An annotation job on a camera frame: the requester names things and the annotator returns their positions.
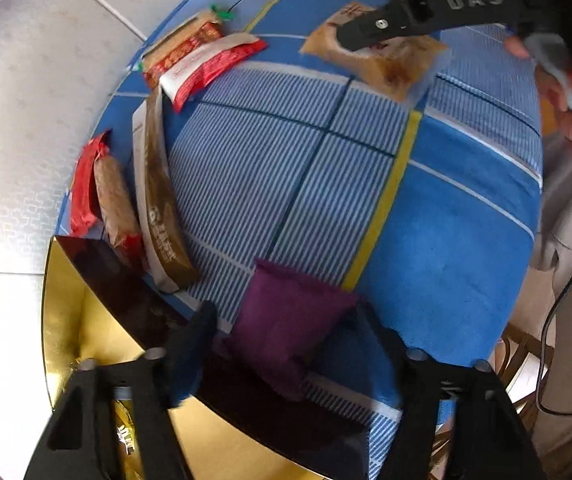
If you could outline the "tan pastry packet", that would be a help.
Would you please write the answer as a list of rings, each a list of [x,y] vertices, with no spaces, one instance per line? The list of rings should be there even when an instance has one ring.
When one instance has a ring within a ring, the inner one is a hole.
[[[300,52],[343,68],[384,96],[413,107],[450,62],[452,52],[430,36],[393,38],[355,52],[342,48],[337,28],[369,10],[357,1],[342,6],[307,36]]]

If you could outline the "long brown white stick packet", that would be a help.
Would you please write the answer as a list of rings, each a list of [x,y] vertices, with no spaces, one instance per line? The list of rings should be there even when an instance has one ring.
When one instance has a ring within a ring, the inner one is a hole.
[[[132,116],[138,220],[148,272],[160,292],[174,294],[198,280],[179,228],[163,130],[163,95],[152,91]]]

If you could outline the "plain red foil packet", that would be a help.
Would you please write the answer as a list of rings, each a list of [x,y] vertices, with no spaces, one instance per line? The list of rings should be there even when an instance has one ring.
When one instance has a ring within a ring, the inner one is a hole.
[[[82,148],[70,188],[69,226],[72,236],[83,237],[100,221],[94,162],[109,154],[111,129],[97,134]]]

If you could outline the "squirrel sesame bar packet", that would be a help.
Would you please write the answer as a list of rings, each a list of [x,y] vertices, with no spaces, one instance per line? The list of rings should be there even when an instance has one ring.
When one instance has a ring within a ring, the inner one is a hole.
[[[145,259],[143,233],[118,160],[111,155],[98,157],[94,178],[109,244],[128,266],[141,272]]]

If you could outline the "purple snack packet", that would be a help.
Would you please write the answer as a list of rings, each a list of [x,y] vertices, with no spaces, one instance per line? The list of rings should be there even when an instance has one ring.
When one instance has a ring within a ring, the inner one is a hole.
[[[258,259],[231,333],[217,336],[213,349],[299,402],[314,353],[358,303],[354,292]]]

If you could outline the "red white snack packet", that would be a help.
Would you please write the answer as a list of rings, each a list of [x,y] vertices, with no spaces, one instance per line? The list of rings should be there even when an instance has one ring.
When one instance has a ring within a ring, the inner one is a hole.
[[[265,40],[249,32],[235,32],[208,42],[181,58],[161,75],[159,84],[173,110],[179,113],[191,96],[268,46]]]

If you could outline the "cracker packet with green ends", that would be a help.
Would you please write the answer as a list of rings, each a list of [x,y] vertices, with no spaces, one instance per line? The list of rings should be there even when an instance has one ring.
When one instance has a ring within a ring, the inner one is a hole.
[[[158,87],[159,79],[185,56],[204,44],[224,36],[223,24],[231,17],[214,6],[201,10],[165,34],[141,56],[138,70],[150,90]]]

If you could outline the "wooden chair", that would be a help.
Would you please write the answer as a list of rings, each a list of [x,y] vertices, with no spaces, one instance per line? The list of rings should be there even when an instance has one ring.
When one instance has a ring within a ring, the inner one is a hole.
[[[545,350],[544,377],[554,357],[555,348],[546,344]],[[533,432],[537,418],[534,396],[536,373],[542,362],[542,354],[539,339],[508,323],[490,359],[529,435]],[[438,428],[432,448],[429,479],[443,479],[445,476],[453,422],[454,417],[451,417]]]

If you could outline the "gold tin box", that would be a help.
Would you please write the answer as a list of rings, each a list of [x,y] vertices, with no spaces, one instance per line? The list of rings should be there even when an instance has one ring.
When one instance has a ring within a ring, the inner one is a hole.
[[[46,260],[42,348],[51,404],[79,366],[129,362],[163,347],[201,304],[179,314],[103,240],[56,236]],[[196,390],[169,411],[190,479],[328,479],[367,474],[364,427],[275,393],[213,349]]]

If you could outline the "blue checked tablecloth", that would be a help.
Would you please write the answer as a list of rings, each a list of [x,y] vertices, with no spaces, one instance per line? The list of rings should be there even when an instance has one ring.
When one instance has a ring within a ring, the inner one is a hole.
[[[163,111],[173,191],[198,283],[181,314],[216,304],[220,333],[269,264],[354,292],[405,344],[466,366],[504,330],[542,194],[531,65],[500,25],[438,34],[445,52],[408,98],[303,52],[341,9],[387,0],[181,0],[151,47],[209,6],[265,49],[180,112]]]

